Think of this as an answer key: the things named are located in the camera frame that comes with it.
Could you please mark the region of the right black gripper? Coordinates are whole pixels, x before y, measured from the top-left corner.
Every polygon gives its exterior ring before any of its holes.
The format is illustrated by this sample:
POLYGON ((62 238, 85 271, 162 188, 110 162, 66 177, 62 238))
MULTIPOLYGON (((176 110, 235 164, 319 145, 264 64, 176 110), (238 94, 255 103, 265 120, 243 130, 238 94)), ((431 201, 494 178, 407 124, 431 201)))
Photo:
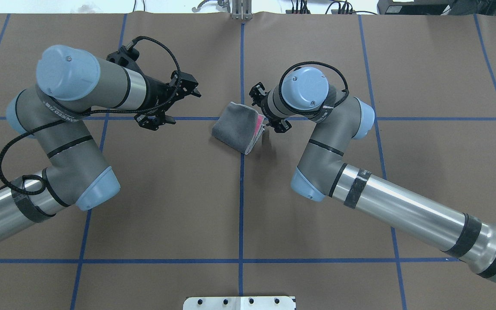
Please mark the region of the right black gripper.
POLYGON ((268 119, 268 125, 272 127, 281 126, 282 119, 272 111, 274 106, 273 94, 272 92, 266 92, 264 88, 258 89, 259 94, 259 104, 260 110, 268 119))

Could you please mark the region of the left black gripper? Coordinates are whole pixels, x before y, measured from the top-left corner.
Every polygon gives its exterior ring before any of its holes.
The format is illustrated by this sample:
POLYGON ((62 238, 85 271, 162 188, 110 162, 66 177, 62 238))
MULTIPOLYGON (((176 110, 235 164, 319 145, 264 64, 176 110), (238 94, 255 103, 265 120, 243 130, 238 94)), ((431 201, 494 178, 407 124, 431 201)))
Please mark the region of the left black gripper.
POLYGON ((145 113, 167 111, 175 102, 186 96, 201 97, 198 90, 198 81, 189 73, 181 73, 181 81, 177 85, 177 73, 171 74, 171 81, 164 83, 150 76, 146 81, 146 97, 144 100, 145 113))

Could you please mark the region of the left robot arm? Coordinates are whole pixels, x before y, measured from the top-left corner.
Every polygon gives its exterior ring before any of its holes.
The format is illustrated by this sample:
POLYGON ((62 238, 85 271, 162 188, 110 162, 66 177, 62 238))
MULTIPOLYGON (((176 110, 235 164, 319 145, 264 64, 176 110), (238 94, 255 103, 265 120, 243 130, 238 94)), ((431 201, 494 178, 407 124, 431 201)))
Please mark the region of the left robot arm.
POLYGON ((156 131, 175 119, 171 106, 186 96, 200 97, 198 81, 183 72, 174 55, 169 82, 146 75, 136 63, 137 37, 106 59, 65 45, 43 52, 36 83, 6 108, 6 119, 19 133, 0 152, 0 242, 75 205, 83 211, 106 202, 120 184, 84 120, 98 113, 133 114, 144 129, 156 131), (18 141, 36 139, 50 165, 9 180, 3 159, 18 141))

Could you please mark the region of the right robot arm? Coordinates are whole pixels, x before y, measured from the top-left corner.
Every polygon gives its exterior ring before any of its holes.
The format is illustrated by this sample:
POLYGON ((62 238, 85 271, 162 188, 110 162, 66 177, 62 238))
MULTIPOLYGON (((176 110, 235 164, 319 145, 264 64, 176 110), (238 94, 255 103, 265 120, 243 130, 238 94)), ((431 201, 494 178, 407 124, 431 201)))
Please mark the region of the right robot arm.
POLYGON ((465 262, 496 283, 496 223, 402 188, 344 161, 350 141, 366 137, 374 109, 350 95, 347 79, 332 65, 305 61, 289 67, 277 86, 249 92, 275 132, 291 129, 288 118, 305 116, 315 127, 291 179, 291 188, 315 202, 331 197, 465 262))

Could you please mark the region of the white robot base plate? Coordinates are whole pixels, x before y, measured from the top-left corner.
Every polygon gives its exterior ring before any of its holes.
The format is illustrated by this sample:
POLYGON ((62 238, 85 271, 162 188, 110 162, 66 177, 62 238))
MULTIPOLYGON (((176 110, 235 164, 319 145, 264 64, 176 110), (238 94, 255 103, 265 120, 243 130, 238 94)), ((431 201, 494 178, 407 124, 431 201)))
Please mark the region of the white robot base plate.
POLYGON ((295 310, 296 308, 296 299, 291 296, 191 297, 183 303, 183 310, 295 310))

